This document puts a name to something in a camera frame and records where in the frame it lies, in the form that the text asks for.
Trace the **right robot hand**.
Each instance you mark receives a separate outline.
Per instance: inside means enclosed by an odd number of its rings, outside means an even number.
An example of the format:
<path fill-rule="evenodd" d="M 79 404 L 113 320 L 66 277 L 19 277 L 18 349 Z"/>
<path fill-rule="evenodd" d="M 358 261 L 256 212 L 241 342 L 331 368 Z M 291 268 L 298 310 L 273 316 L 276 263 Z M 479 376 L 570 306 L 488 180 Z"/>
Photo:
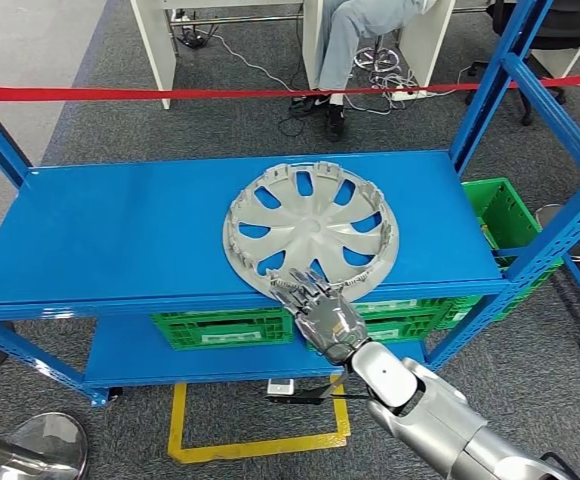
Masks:
<path fill-rule="evenodd" d="M 344 365 L 370 340 L 365 321 L 340 289 L 319 273 L 290 270 L 291 284 L 274 283 L 270 293 L 292 315 L 309 343 L 335 366 Z"/>

